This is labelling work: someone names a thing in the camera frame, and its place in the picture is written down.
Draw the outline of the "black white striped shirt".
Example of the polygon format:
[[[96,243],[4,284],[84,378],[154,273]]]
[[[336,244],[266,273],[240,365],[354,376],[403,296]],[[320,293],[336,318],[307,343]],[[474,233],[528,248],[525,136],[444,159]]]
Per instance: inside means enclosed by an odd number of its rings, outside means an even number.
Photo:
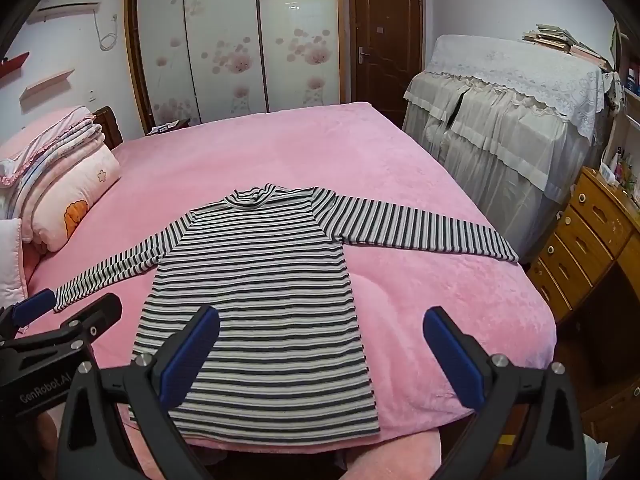
[[[198,308],[218,340],[171,418],[189,437],[315,446],[380,430],[344,249],[368,245],[513,262],[494,229],[328,188],[268,184],[186,212],[60,286],[63,310],[154,275],[134,337],[153,352]]]

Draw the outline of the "white pink pillow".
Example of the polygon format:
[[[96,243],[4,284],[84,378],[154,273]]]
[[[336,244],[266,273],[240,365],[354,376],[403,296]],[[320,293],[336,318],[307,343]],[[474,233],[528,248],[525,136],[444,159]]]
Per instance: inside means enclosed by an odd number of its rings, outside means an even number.
[[[28,296],[20,219],[1,221],[0,243],[0,304],[4,308]]]

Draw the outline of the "folded pink cartoon quilt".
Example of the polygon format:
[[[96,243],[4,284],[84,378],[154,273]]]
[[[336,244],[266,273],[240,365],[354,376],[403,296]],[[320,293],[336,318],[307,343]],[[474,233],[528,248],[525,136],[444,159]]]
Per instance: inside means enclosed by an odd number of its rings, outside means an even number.
[[[73,158],[56,162],[27,195],[21,209],[25,244],[43,246],[47,252],[60,250],[120,178],[119,162],[105,144],[70,165],[68,160]]]

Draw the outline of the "folded pink striped blanket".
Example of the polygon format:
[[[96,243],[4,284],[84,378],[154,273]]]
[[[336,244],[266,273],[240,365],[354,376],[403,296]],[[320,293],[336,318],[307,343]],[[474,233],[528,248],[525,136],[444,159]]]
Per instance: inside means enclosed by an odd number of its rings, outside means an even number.
[[[80,159],[104,145],[102,127],[87,107],[55,110],[32,122],[1,145],[1,219],[22,215],[24,201],[42,177],[52,177],[52,167],[66,162],[65,172]]]

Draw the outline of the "dark wooden headboard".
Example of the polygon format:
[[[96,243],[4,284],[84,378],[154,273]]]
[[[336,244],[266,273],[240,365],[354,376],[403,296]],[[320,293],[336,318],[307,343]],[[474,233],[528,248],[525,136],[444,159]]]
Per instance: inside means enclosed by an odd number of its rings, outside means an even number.
[[[93,122],[100,125],[102,132],[104,133],[105,145],[113,151],[124,140],[122,140],[122,134],[120,133],[117,119],[111,107],[104,106],[93,112]]]

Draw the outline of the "wooden drawer chest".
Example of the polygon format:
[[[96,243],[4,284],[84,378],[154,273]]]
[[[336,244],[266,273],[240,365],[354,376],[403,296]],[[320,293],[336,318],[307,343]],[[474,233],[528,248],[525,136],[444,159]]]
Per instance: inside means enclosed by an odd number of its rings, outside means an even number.
[[[639,207],[597,170],[584,167],[527,276],[560,324],[614,268],[638,294]]]

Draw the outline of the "beige cloth-covered cabinet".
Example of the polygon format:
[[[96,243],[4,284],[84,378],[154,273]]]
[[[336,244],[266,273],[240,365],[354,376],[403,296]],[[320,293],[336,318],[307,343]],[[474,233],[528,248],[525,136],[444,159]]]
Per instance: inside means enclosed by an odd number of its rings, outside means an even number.
[[[603,151],[531,96],[471,77],[417,74],[402,128],[439,162],[523,260],[533,257],[582,167]]]

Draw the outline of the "floral sliding wardrobe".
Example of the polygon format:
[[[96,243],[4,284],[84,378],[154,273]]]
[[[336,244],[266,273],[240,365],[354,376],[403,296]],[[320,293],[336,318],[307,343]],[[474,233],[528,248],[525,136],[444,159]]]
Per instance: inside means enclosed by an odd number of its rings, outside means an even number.
[[[124,0],[145,132],[344,102],[344,0]]]

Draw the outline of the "white lace cover cloth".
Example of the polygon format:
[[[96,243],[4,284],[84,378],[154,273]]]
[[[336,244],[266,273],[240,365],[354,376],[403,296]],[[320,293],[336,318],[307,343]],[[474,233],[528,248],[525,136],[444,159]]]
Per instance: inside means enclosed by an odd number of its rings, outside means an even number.
[[[556,110],[588,140],[614,82],[582,58],[524,41],[442,35],[426,70],[512,89]]]

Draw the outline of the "stack of books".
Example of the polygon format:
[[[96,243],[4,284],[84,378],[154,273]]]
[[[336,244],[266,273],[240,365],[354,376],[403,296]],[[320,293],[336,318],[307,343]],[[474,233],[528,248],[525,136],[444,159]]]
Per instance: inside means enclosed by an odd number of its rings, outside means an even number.
[[[555,26],[537,24],[535,29],[524,32],[524,41],[531,44],[565,52],[576,58],[582,58],[600,67],[605,73],[612,72],[613,67],[608,60],[595,50],[578,41],[567,29]]]

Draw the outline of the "dark brown wooden door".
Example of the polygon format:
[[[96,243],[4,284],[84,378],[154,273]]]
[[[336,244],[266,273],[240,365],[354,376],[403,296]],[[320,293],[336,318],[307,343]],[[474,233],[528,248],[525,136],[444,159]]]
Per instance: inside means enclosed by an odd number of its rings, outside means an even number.
[[[423,70],[423,0],[349,0],[350,98],[397,127],[405,92]]]

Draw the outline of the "pink wall shelf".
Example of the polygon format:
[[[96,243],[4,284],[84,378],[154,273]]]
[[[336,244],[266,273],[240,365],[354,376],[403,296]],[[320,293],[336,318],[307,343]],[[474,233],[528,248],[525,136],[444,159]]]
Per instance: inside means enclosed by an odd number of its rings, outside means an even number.
[[[68,77],[74,72],[73,68],[69,68],[68,70],[62,70],[62,72],[58,72],[51,76],[47,76],[46,78],[41,79],[40,81],[34,82],[27,86],[23,93],[20,96],[20,101],[23,102],[35,96],[37,93],[43,92],[47,88],[55,86],[62,81],[66,81]]]

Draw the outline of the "red wall shelf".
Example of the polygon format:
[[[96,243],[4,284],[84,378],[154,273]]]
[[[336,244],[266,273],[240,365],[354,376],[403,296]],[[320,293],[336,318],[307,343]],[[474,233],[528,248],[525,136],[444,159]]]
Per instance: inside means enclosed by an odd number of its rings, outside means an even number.
[[[0,62],[0,78],[8,76],[16,70],[19,70],[28,58],[29,52],[24,52],[20,55],[14,56],[14,58],[2,58]]]

